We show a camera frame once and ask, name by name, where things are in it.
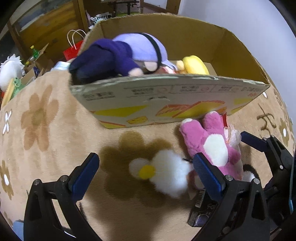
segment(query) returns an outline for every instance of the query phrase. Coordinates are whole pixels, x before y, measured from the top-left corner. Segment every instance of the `wooden furniture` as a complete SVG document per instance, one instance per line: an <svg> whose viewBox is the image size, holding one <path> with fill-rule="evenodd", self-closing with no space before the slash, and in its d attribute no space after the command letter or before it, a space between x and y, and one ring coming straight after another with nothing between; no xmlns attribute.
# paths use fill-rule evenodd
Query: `wooden furniture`
<svg viewBox="0 0 296 241"><path fill-rule="evenodd" d="M167 0L166 8L161 8L159 6L146 3L144 0L141 0L141 8L145 7L154 12L170 12L173 14L178 14L179 6L181 0Z"/></svg>
<svg viewBox="0 0 296 241"><path fill-rule="evenodd" d="M112 12L112 17L116 17L116 12L117 12L117 5L118 4L126 4L127 6L127 15L131 14L131 6L136 5L139 3L137 0L101 0L101 3L106 3L113 6L113 12Z"/></svg>
<svg viewBox="0 0 296 241"><path fill-rule="evenodd" d="M82 0L41 0L13 25L8 22L8 28L23 59L32 55L32 45L40 50L49 43L48 57L57 62L63 59L63 51L70 47L67 32L71 29L87 32L88 23ZM75 34L74 41L80 40L81 36Z"/></svg>

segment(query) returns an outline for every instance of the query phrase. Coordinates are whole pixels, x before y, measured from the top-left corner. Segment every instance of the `cardboard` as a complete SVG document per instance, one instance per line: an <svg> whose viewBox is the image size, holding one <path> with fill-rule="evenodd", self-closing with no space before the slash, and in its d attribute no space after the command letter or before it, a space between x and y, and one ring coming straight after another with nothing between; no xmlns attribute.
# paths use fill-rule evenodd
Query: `cardboard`
<svg viewBox="0 0 296 241"><path fill-rule="evenodd" d="M39 51L39 56L38 58L35 60L35 64L37 66L37 68L41 71L42 69L44 69L44 73L50 71L52 69L52 67L54 66L53 61L48 58L46 56L46 48L49 45L49 43L47 45L45 45L40 51ZM31 68L33 68L33 63L27 67L25 69L25 72L29 72L31 70Z"/></svg>
<svg viewBox="0 0 296 241"><path fill-rule="evenodd" d="M269 86L260 64L225 28L171 14L131 15L99 22L81 52L98 38L145 32L158 38L172 61L196 55L210 75L117 77L71 85L77 100L107 128L202 118L216 110L231 115Z"/></svg>
<svg viewBox="0 0 296 241"><path fill-rule="evenodd" d="M34 69L32 68L25 76L22 77L22 84L26 85L28 82L32 82L36 79Z"/></svg>

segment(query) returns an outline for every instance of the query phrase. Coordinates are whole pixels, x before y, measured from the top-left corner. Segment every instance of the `yellow flower center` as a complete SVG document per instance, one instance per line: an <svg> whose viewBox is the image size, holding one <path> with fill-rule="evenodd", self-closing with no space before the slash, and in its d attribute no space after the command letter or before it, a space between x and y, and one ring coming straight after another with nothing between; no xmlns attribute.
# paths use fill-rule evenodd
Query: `yellow flower center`
<svg viewBox="0 0 296 241"><path fill-rule="evenodd" d="M36 110L32 115L32 124L33 126L39 126L41 124L41 121L45 117L45 111L43 108L39 108Z"/></svg>
<svg viewBox="0 0 296 241"><path fill-rule="evenodd" d="M155 175L155 167L151 165L145 165L140 169L138 175L143 180L152 178Z"/></svg>

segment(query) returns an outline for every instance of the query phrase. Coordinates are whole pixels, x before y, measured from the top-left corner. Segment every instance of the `stuffed toy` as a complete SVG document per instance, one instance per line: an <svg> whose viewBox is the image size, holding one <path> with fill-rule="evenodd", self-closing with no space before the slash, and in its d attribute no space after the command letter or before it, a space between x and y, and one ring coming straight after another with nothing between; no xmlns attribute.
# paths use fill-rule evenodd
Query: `stuffed toy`
<svg viewBox="0 0 296 241"><path fill-rule="evenodd" d="M141 76L161 66L176 67L168 61L163 44L150 34L120 34L99 39L69 66L73 84L87 84L117 75Z"/></svg>
<svg viewBox="0 0 296 241"><path fill-rule="evenodd" d="M13 54L11 57L7 57L4 63L1 63L0 67L0 88L3 92L7 90L7 87L11 79L19 78L25 74L24 65L20 61L20 57L15 57Z"/></svg>
<svg viewBox="0 0 296 241"><path fill-rule="evenodd" d="M157 191L172 198L180 198L187 191L187 175L192 170L192 163L173 150L161 150L151 161L137 158L129 164L129 172L134 178L149 180Z"/></svg>
<svg viewBox="0 0 296 241"><path fill-rule="evenodd" d="M176 62L179 74L204 74L209 75L209 71L203 61L195 56L184 57Z"/></svg>
<svg viewBox="0 0 296 241"><path fill-rule="evenodd" d="M241 153L239 149L237 150L226 142L223 121L216 111L205 115L203 127L197 120L183 120L180 132L191 157L201 152L224 175L229 174L236 180L242 180Z"/></svg>

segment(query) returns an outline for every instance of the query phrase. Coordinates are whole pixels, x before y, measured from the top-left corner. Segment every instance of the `lavender hat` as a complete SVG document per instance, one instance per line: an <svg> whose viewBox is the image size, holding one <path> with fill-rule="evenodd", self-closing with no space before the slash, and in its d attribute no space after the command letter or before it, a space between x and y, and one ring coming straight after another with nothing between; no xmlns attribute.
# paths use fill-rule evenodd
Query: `lavender hat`
<svg viewBox="0 0 296 241"><path fill-rule="evenodd" d="M177 69L174 64L168 61L168 54L163 44L152 35L147 35L151 36L157 43L161 53L162 64L172 69ZM122 41L127 43L133 51L133 60L157 62L155 48L153 47L152 43L142 34L120 34L116 36L113 41Z"/></svg>

